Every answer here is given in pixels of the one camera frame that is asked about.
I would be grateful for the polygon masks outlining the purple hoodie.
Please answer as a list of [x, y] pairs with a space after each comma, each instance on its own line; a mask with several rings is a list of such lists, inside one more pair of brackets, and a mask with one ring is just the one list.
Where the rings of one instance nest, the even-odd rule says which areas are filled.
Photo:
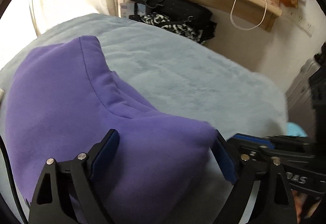
[[6, 99], [4, 137], [16, 185], [31, 201], [47, 159], [75, 158], [110, 129], [120, 143], [95, 191], [116, 223], [160, 223], [197, 183], [216, 130], [158, 111], [109, 70], [99, 40], [30, 51]]

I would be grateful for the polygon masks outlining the black white clothes pile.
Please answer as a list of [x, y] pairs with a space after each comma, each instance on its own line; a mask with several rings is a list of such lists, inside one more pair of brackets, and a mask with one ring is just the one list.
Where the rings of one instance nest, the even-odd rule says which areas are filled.
[[179, 36], [186, 37], [199, 44], [204, 44], [207, 40], [215, 37], [217, 24], [211, 20], [200, 22], [193, 16], [187, 17], [185, 20], [170, 19], [166, 15], [158, 13], [150, 13], [144, 16], [130, 15], [130, 20], [155, 26]]

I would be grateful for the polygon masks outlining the grey suitcase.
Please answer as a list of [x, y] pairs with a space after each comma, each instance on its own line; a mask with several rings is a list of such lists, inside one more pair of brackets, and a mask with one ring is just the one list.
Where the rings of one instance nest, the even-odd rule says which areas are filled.
[[286, 91], [289, 121], [299, 125], [310, 138], [315, 137], [316, 116], [312, 106], [309, 78], [319, 69], [313, 59], [308, 59]]

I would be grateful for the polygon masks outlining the light blue fleece blanket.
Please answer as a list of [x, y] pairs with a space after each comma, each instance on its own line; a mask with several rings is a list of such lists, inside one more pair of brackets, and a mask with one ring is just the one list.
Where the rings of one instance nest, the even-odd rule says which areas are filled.
[[63, 22], [26, 44], [17, 34], [1, 43], [1, 88], [11, 87], [32, 49], [83, 35], [96, 36], [109, 68], [160, 111], [207, 121], [225, 138], [286, 132], [285, 96], [264, 75], [184, 37], [106, 15]]

